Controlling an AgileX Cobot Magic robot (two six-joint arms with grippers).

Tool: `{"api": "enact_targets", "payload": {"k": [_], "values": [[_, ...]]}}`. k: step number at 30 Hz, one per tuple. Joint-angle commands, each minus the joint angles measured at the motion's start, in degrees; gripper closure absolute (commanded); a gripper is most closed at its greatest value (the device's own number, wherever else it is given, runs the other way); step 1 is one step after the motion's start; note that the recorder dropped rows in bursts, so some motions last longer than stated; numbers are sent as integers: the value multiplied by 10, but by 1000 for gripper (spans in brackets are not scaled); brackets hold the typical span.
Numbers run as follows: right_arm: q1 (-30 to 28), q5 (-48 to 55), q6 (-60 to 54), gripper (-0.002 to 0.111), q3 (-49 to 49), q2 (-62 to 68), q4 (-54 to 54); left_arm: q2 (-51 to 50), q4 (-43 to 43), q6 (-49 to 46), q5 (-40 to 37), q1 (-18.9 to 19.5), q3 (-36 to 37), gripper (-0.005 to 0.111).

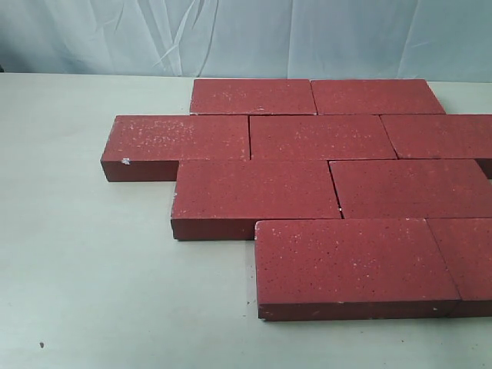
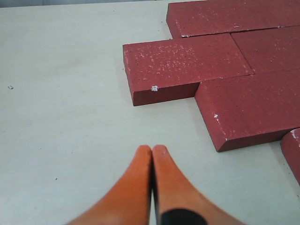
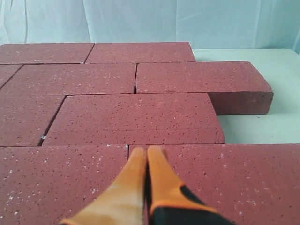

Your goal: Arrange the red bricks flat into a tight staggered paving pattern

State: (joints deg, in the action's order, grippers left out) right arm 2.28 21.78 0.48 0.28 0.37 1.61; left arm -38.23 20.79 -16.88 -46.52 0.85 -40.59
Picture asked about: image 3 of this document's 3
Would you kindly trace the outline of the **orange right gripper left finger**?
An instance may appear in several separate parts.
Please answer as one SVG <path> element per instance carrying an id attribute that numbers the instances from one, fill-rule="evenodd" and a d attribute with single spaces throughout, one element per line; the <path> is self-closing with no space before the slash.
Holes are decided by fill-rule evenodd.
<path id="1" fill-rule="evenodd" d="M 61 225 L 142 225 L 147 154 L 133 149 L 112 184 L 91 204 Z"/>

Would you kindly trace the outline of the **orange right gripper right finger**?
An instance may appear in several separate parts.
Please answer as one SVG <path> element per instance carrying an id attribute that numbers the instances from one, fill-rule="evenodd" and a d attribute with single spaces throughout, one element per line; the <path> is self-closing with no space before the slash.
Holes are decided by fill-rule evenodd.
<path id="1" fill-rule="evenodd" d="M 219 212 L 198 199 L 169 164 L 162 147 L 147 150 L 150 225 L 224 225 Z"/>

